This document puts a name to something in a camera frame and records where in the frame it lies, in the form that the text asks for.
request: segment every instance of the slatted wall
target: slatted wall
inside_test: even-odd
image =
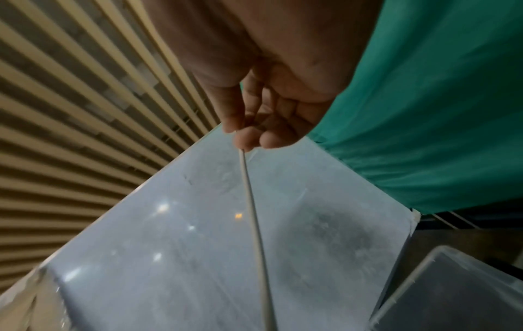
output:
[[[0,293],[217,123],[140,0],[0,1]]]

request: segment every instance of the hand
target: hand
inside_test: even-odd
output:
[[[146,0],[234,144],[291,145],[350,82],[382,0]]]

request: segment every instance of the green cloth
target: green cloth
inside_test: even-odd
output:
[[[309,136],[422,213],[523,197],[523,0],[385,0]]]

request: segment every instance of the white cable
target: white cable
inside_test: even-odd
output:
[[[263,250],[262,235],[256,215],[256,207],[252,196],[251,181],[247,172],[247,162],[245,161],[245,152],[239,150],[241,178],[244,182],[245,195],[247,197],[247,211],[251,220],[252,240],[254,242],[254,254],[256,256],[256,265],[258,268],[258,281],[260,284],[261,311],[263,313],[263,322],[266,331],[277,331],[276,316],[272,304],[271,288],[269,286],[269,275],[267,273],[267,263],[265,262],[265,252]]]

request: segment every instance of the table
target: table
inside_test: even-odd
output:
[[[44,263],[78,330],[262,330],[231,140],[212,131]],[[364,330],[412,213],[309,139],[247,164],[279,329]]]

